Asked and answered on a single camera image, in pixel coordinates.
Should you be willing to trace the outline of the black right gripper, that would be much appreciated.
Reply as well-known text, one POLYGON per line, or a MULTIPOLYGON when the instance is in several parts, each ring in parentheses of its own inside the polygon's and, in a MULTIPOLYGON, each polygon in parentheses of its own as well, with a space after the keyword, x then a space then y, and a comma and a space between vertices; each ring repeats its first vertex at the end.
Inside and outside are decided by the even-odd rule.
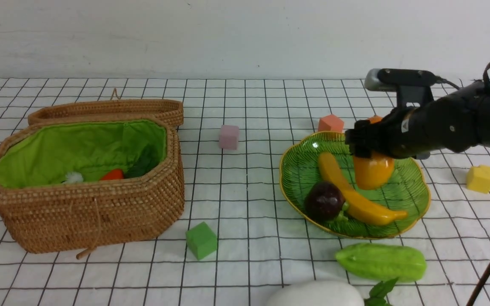
POLYGON ((345 143, 352 155, 365 159, 376 154, 404 159, 441 149, 461 153, 478 144, 475 124, 466 102, 441 98, 394 110, 379 122, 359 120, 345 131, 345 143))

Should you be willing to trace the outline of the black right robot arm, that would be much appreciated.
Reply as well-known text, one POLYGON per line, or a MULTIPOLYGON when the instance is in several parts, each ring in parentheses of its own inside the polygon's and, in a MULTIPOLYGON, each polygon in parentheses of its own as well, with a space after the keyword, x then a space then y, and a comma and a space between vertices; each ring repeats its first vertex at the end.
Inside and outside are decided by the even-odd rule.
POLYGON ((427 88, 398 86, 396 98, 381 121, 360 120, 345 132, 353 155, 418 159, 436 150, 490 147, 490 85, 476 81, 439 99, 427 88))

